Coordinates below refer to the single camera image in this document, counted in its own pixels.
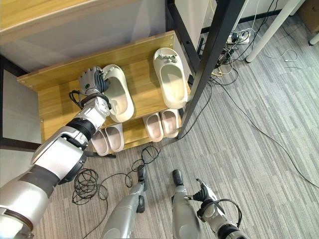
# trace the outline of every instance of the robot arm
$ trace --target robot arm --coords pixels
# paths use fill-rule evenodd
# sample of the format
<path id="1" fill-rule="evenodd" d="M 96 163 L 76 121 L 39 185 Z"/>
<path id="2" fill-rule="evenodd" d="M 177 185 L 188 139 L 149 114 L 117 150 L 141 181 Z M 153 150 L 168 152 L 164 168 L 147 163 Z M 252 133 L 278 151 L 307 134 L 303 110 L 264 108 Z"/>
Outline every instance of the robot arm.
<path id="1" fill-rule="evenodd" d="M 203 202 L 197 211 L 197 216 L 207 222 L 212 231 L 219 239 L 249 239 L 238 226 L 228 220 L 223 209 L 217 204 L 218 200 L 214 192 L 202 180 L 197 179 L 200 183 L 200 191 L 194 195 L 185 196 L 187 200 L 196 200 Z"/>
<path id="2" fill-rule="evenodd" d="M 57 184 L 73 180 L 81 169 L 92 135 L 110 114 L 108 88 L 99 67 L 88 69 L 79 78 L 82 110 L 34 153 L 32 167 L 0 189 L 0 238 L 32 238 Z"/>

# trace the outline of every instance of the slipper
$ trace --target slipper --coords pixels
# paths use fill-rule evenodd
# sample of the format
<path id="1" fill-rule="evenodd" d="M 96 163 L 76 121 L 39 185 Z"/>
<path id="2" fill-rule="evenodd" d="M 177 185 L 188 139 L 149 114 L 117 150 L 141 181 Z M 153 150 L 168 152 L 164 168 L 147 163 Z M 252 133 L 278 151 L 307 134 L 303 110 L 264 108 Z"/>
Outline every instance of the slipper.
<path id="1" fill-rule="evenodd" d="M 123 126 L 121 123 L 105 128 L 110 148 L 113 152 L 120 152 L 124 148 Z"/>
<path id="2" fill-rule="evenodd" d="M 107 65 L 103 68 L 104 80 L 109 80 L 109 88 L 104 95 L 109 99 L 112 108 L 110 116 L 118 123 L 129 120 L 134 113 L 133 102 L 126 84 L 124 72 L 117 65 Z"/>
<path id="3" fill-rule="evenodd" d="M 159 142 L 163 139 L 164 133 L 160 122 L 160 115 L 154 113 L 143 118 L 146 131 L 153 142 Z"/>
<path id="4" fill-rule="evenodd" d="M 95 134 L 91 138 L 91 142 L 100 156 L 105 156 L 109 153 L 110 148 L 109 148 L 109 143 L 106 138 L 105 133 L 103 133 L 102 130 L 98 130 L 95 132 Z"/>
<path id="5" fill-rule="evenodd" d="M 187 102 L 187 88 L 183 65 L 178 54 L 173 49 L 160 48 L 154 54 L 153 64 L 167 107 L 183 108 Z"/>
<path id="6" fill-rule="evenodd" d="M 164 136 L 175 138 L 178 135 L 178 111 L 177 109 L 168 109 L 159 113 L 161 124 L 163 126 Z"/>

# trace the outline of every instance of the black cable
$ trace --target black cable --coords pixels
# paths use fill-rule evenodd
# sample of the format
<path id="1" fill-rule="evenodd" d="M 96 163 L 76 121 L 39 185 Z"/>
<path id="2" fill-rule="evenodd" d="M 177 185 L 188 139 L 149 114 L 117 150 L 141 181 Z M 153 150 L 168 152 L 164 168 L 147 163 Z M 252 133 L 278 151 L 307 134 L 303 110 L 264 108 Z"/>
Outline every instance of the black cable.
<path id="1" fill-rule="evenodd" d="M 206 106 L 208 105 L 208 103 L 209 103 L 209 101 L 210 101 L 210 98 L 211 98 L 211 96 L 213 95 L 213 86 L 212 86 L 209 82 L 207 82 L 207 84 L 210 86 L 210 95 L 209 95 L 209 97 L 208 97 L 208 100 L 207 100 L 206 104 L 205 104 L 204 107 L 200 110 L 199 114 L 198 114 L 197 117 L 195 118 L 193 124 L 190 126 L 190 128 L 188 129 L 188 131 L 187 131 L 182 137 L 180 137 L 179 139 L 184 138 L 184 137 L 191 131 L 191 129 L 193 128 L 194 124 L 197 122 L 198 117 L 200 116 L 200 114 L 203 112 L 203 110 L 204 110 L 204 109 L 206 108 Z"/>
<path id="2" fill-rule="evenodd" d="M 316 188 L 319 189 L 319 186 L 314 184 L 313 182 L 311 182 L 309 179 L 307 179 L 297 168 L 296 164 L 294 163 L 292 157 L 290 156 L 290 154 L 287 152 L 287 150 L 278 142 L 276 141 L 274 138 L 270 137 L 269 135 L 267 135 L 265 132 L 263 132 L 261 129 L 259 129 L 255 123 L 251 120 L 251 118 L 236 104 L 236 102 L 233 100 L 233 98 L 230 96 L 230 94 L 228 93 L 228 91 L 225 89 L 225 87 L 220 84 L 218 81 L 214 80 L 216 84 L 220 85 L 224 91 L 227 93 L 228 97 L 232 100 L 232 102 L 235 104 L 235 106 L 248 118 L 248 120 L 250 121 L 250 123 L 260 132 L 262 133 L 264 136 L 266 136 L 267 138 L 271 139 L 274 143 L 276 143 L 280 148 L 283 149 L 283 151 L 286 153 L 286 155 L 288 156 L 288 158 L 290 159 L 290 161 L 292 162 L 294 168 L 297 170 L 297 172 L 303 177 L 303 179 L 305 179 L 308 183 L 312 184 L 313 186 L 315 186 Z"/>
<path id="3" fill-rule="evenodd" d="M 239 73 L 238 73 L 238 71 L 237 71 L 234 67 L 233 67 L 233 70 L 234 70 L 234 71 L 236 72 L 236 74 L 237 74 L 235 80 L 233 80 L 232 82 L 227 83 L 227 84 L 221 84 L 222 86 L 229 86 L 229 85 L 233 84 L 235 81 L 238 80 Z M 217 76 L 209 77 L 209 81 L 210 81 L 212 84 L 217 85 L 217 83 L 214 82 L 214 79 L 216 79 L 216 78 L 219 79 Z"/>
<path id="4" fill-rule="evenodd" d="M 267 22 L 267 20 L 268 20 L 269 11 L 270 11 L 270 8 L 271 8 L 271 6 L 273 5 L 274 1 L 275 1 L 275 0 L 272 0 L 272 2 L 270 3 L 269 8 L 268 8 L 268 10 L 267 10 L 267 12 L 266 12 L 266 16 L 264 17 L 264 19 L 263 19 L 262 23 L 260 24 L 258 30 L 254 33 L 254 38 L 253 38 L 253 40 L 250 42 L 250 44 L 247 46 L 247 48 L 246 48 L 236 59 L 234 59 L 234 61 L 244 61 L 244 60 L 245 60 L 245 59 L 239 60 L 239 58 L 248 50 L 248 48 L 249 48 L 251 45 L 254 44 L 255 39 L 256 39 L 256 37 L 257 37 L 257 34 L 258 34 L 259 31 L 260 31 L 260 28 L 261 28 L 261 27 Z"/>
<path id="5" fill-rule="evenodd" d="M 148 154 L 148 157 L 151 158 L 150 161 L 146 161 L 145 160 L 145 153 Z M 115 173 L 112 174 L 110 176 L 108 176 L 107 178 L 103 179 L 100 183 L 98 183 L 99 180 L 99 175 L 98 173 L 93 170 L 93 169 L 87 169 L 87 168 L 83 168 L 81 169 L 78 174 L 76 175 L 75 179 L 74 179 L 74 191 L 73 191 L 73 195 L 72 195 L 72 202 L 76 205 L 84 205 L 88 202 L 91 201 L 91 199 L 97 194 L 98 197 L 102 200 L 102 201 L 106 201 L 106 211 L 105 211 L 105 215 L 104 217 L 101 219 L 101 221 L 91 230 L 89 231 L 82 239 L 86 238 L 91 232 L 93 232 L 99 225 L 101 225 L 101 223 L 104 221 L 107 212 L 108 212 L 108 208 L 109 208 L 109 204 L 107 201 L 107 198 L 109 196 L 108 190 L 107 188 L 103 185 L 103 183 L 108 180 L 109 178 L 112 178 L 114 176 L 117 175 L 125 175 L 125 185 L 128 188 L 131 188 L 133 185 L 133 180 L 130 176 L 130 173 L 132 172 L 137 172 L 138 167 L 140 165 L 142 165 L 143 168 L 145 167 L 145 165 L 150 164 L 152 162 L 154 162 L 154 160 L 156 160 L 159 157 L 160 154 L 160 150 L 158 150 L 157 148 L 155 148 L 152 145 L 149 145 L 147 147 L 145 147 L 142 152 L 141 152 L 141 158 L 134 161 L 132 166 L 131 166 L 131 171 L 128 173 Z"/>
<path id="6" fill-rule="evenodd" d="M 75 99 L 74 94 L 78 95 L 78 101 Z M 69 97 L 70 97 L 71 101 L 73 101 L 78 107 L 80 107 L 80 109 L 83 109 L 83 107 L 80 104 L 81 95 L 87 96 L 86 94 L 81 93 L 80 91 L 76 91 L 76 90 L 69 92 Z"/>
<path id="7" fill-rule="evenodd" d="M 218 205 L 220 202 L 231 202 L 232 204 L 234 204 L 234 205 L 236 206 L 237 211 L 238 211 L 237 227 L 239 228 L 239 227 L 240 227 L 241 220 L 243 219 L 243 213 L 241 212 L 239 205 L 238 205 L 235 201 L 233 201 L 233 200 L 231 200 L 231 199 L 228 199 L 228 198 L 223 198 L 223 199 L 219 199 L 219 200 L 214 201 L 214 203 L 215 203 L 216 205 Z"/>

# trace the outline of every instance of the cable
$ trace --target cable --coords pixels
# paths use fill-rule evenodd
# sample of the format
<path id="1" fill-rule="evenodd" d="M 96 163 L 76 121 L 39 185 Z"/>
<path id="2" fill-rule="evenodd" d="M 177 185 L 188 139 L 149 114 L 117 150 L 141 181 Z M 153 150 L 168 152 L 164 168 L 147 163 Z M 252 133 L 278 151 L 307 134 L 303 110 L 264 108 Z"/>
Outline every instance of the cable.
<path id="1" fill-rule="evenodd" d="M 290 156 L 290 154 L 287 152 L 287 150 L 278 142 L 276 141 L 274 138 L 270 137 L 269 135 L 267 135 L 265 132 L 263 132 L 261 129 L 259 129 L 255 123 L 251 120 L 251 118 L 236 104 L 236 102 L 233 100 L 233 98 L 230 96 L 230 94 L 228 93 L 228 91 L 225 89 L 225 87 L 220 84 L 218 81 L 214 80 L 216 84 L 220 85 L 224 91 L 226 92 L 226 94 L 228 95 L 228 97 L 231 99 L 231 101 L 235 104 L 235 106 L 248 118 L 248 120 L 250 121 L 250 123 L 260 132 L 262 133 L 264 136 L 266 136 L 267 138 L 271 139 L 274 143 L 276 143 L 280 148 L 283 149 L 283 151 L 286 153 L 286 155 L 288 156 L 289 160 L 292 162 L 293 166 L 295 167 L 295 169 L 297 170 L 297 172 L 303 177 L 303 179 L 305 179 L 308 183 L 312 184 L 314 187 L 319 189 L 319 186 L 314 184 L 313 182 L 311 182 L 309 179 L 307 179 L 297 168 L 297 166 L 295 165 L 292 157 Z"/>
<path id="2" fill-rule="evenodd" d="M 180 137 L 179 139 L 184 138 L 184 137 L 191 131 L 191 129 L 193 128 L 194 124 L 197 122 L 198 117 L 200 116 L 200 114 L 203 112 L 203 110 L 204 110 L 204 109 L 206 108 L 206 106 L 208 105 L 208 103 L 209 103 L 209 101 L 210 101 L 210 98 L 211 98 L 211 96 L 213 95 L 213 86 L 212 86 L 209 82 L 207 82 L 207 84 L 210 86 L 210 95 L 209 95 L 209 97 L 208 97 L 208 100 L 207 100 L 206 104 L 205 104 L 204 107 L 200 110 L 199 114 L 198 114 L 197 117 L 195 118 L 193 124 L 190 126 L 190 128 L 188 129 L 188 131 L 187 131 L 182 137 Z"/>
<path id="3" fill-rule="evenodd" d="M 244 60 L 245 60 L 245 59 L 239 60 L 239 58 L 249 49 L 249 47 L 250 47 L 251 45 L 254 44 L 255 39 L 256 39 L 256 37 L 257 37 L 257 34 L 258 34 L 258 32 L 260 31 L 260 28 L 261 28 L 261 27 L 267 22 L 267 20 L 268 20 L 269 11 L 270 11 L 270 8 L 271 8 L 271 6 L 273 5 L 274 1 L 275 1 L 275 0 L 272 0 L 272 1 L 271 1 L 270 5 L 269 5 L 269 8 L 268 8 L 268 10 L 267 10 L 267 12 L 266 12 L 266 16 L 264 17 L 264 19 L 263 19 L 262 23 L 260 24 L 258 30 L 255 32 L 253 40 L 250 42 L 250 44 L 247 46 L 247 48 L 246 48 L 236 59 L 234 59 L 234 61 L 237 61 L 237 60 L 238 60 L 238 61 L 244 61 Z"/>
<path id="4" fill-rule="evenodd" d="M 148 157 L 151 158 L 150 161 L 146 161 L 145 160 L 145 153 L 147 153 Z M 133 180 L 132 180 L 132 178 L 131 178 L 131 176 L 129 174 L 132 173 L 132 172 L 137 172 L 138 171 L 138 167 L 140 165 L 142 165 L 141 168 L 143 168 L 143 167 L 145 167 L 145 165 L 154 162 L 154 160 L 156 160 L 159 157 L 159 154 L 160 154 L 160 150 L 158 150 L 157 148 L 155 148 L 152 145 L 149 145 L 149 146 L 145 147 L 142 150 L 141 158 L 133 162 L 130 172 L 128 172 L 128 173 L 121 173 L 120 172 L 120 173 L 112 174 L 112 175 L 108 176 L 107 178 L 103 179 L 101 181 L 101 183 L 98 183 L 99 175 L 93 169 L 83 168 L 83 169 L 81 169 L 78 172 L 78 174 L 76 175 L 76 177 L 74 179 L 74 191 L 73 191 L 73 195 L 72 195 L 72 203 L 74 203 L 76 205 L 84 205 L 84 204 L 90 202 L 91 199 L 95 195 L 98 195 L 98 197 L 102 201 L 106 201 L 106 211 L 105 211 L 104 217 L 82 239 L 86 238 L 97 227 L 99 227 L 101 225 L 101 223 L 104 221 L 104 219 L 106 218 L 106 215 L 107 215 L 107 212 L 108 212 L 108 208 L 109 208 L 109 204 L 108 204 L 108 201 L 107 201 L 109 193 L 108 193 L 107 188 L 103 185 L 103 183 L 106 180 L 108 180 L 109 178 L 112 178 L 114 176 L 125 175 L 125 180 L 124 180 L 125 181 L 125 185 L 128 188 L 131 188 L 132 185 L 133 185 Z"/>
<path id="5" fill-rule="evenodd" d="M 235 78 L 235 80 L 233 80 L 232 82 L 230 82 L 230 83 L 227 83 L 227 84 L 217 84 L 217 83 L 215 83 L 215 79 L 214 78 L 212 78 L 212 77 L 209 77 L 209 81 L 212 83 L 212 84 L 214 84 L 214 85 L 222 85 L 222 86 L 229 86 L 229 85 L 231 85 L 231 84 L 233 84 L 235 81 L 237 81 L 238 80 L 238 77 L 239 77 L 239 73 L 238 73 L 238 71 L 235 69 L 235 68 L 233 68 L 233 70 L 236 72 L 236 74 L 237 74 L 237 76 L 236 76 L 236 78 Z"/>
<path id="6" fill-rule="evenodd" d="M 221 75 L 228 75 L 228 74 L 231 73 L 231 72 L 233 71 L 233 69 L 234 69 L 234 67 L 233 67 L 233 58 L 231 57 L 231 54 L 230 54 L 229 52 L 228 52 L 228 54 L 229 54 L 229 57 L 230 57 L 230 59 L 231 59 L 231 64 L 230 64 L 230 65 L 231 65 L 231 69 L 230 69 L 230 71 L 224 73 L 224 72 L 221 71 L 220 67 L 218 67 L 219 72 L 221 73 Z"/>
<path id="7" fill-rule="evenodd" d="M 284 56 L 288 51 L 293 51 L 293 52 L 296 54 L 296 58 L 293 59 L 293 60 L 284 60 L 285 62 L 294 62 L 294 61 L 297 61 L 297 60 L 298 60 L 298 57 L 299 57 L 299 56 L 298 56 L 298 53 L 297 53 L 294 49 L 292 49 L 292 48 L 289 48 L 289 49 L 287 49 L 286 51 L 284 51 L 284 53 L 283 53 L 281 56 L 270 56 L 270 55 L 268 55 L 268 54 L 266 53 L 265 47 L 263 47 L 263 49 L 264 49 L 265 55 L 268 56 L 269 58 L 272 58 L 272 59 L 283 58 L 283 56 Z"/>
<path id="8" fill-rule="evenodd" d="M 249 32 L 249 33 L 251 33 L 251 31 L 254 31 L 254 24 L 255 24 L 255 20 L 256 20 L 256 16 L 257 16 L 258 5 L 259 5 L 259 0 L 258 0 L 258 2 L 257 2 L 257 5 L 256 5 L 256 12 L 255 12 L 254 21 L 253 21 L 253 24 L 252 24 L 251 28 L 246 28 L 245 30 L 240 30 L 240 31 L 231 31 L 231 32 L 241 33 L 241 32 L 243 32 L 243 31 L 250 30 L 250 32 Z"/>
<path id="9" fill-rule="evenodd" d="M 214 201 L 214 203 L 215 203 L 216 205 L 219 205 L 220 202 L 231 202 L 232 204 L 234 204 L 234 205 L 236 206 L 237 211 L 238 211 L 237 227 L 239 228 L 239 227 L 240 227 L 241 220 L 243 219 L 243 213 L 242 213 L 242 211 L 240 210 L 239 205 L 238 205 L 235 201 L 233 201 L 233 200 L 231 200 L 231 199 L 228 199 L 228 198 L 223 198 L 223 199 L 219 199 L 219 200 Z"/>
<path id="10" fill-rule="evenodd" d="M 258 5 L 259 5 L 259 0 L 257 2 L 257 6 L 256 6 L 256 12 L 255 12 L 255 17 L 254 17 L 254 21 L 253 21 L 253 24 L 251 26 L 251 30 L 249 33 L 251 33 L 252 30 L 254 30 L 254 23 L 255 23 L 255 20 L 256 20 L 256 16 L 257 16 L 257 11 L 258 11 Z"/>
<path id="11" fill-rule="evenodd" d="M 78 101 L 75 99 L 74 94 L 78 95 Z M 86 94 L 84 94 L 84 93 L 82 93 L 80 91 L 76 91 L 76 90 L 73 90 L 73 91 L 69 92 L 69 97 L 70 97 L 71 101 L 73 101 L 78 107 L 80 107 L 80 109 L 83 109 L 83 107 L 80 104 L 81 95 L 87 96 Z"/>
<path id="12" fill-rule="evenodd" d="M 210 4 L 211 11 L 213 12 L 213 15 L 215 15 L 215 11 L 213 9 L 213 5 L 211 4 L 211 0 L 209 0 L 209 4 Z"/>

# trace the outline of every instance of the wooden shelf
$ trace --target wooden shelf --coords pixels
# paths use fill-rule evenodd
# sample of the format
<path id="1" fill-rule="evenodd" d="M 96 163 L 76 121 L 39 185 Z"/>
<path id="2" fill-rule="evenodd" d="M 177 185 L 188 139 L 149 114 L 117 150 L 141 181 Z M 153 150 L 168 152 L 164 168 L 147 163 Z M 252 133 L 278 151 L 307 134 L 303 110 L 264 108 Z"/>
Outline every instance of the wooden shelf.
<path id="1" fill-rule="evenodd" d="M 136 0 L 1 0 L 0 44 Z"/>
<path id="2" fill-rule="evenodd" d="M 142 117 L 167 109 L 153 68 L 153 55 L 161 47 L 173 48 L 174 38 L 173 31 L 166 32 L 19 77 L 20 83 L 38 93 L 42 141 L 79 112 L 68 93 L 79 89 L 77 78 L 82 72 L 94 65 L 117 64 L 124 71 L 135 108 L 132 118 L 123 123 L 125 148 L 149 142 Z M 103 128 L 113 124 L 108 117 Z"/>

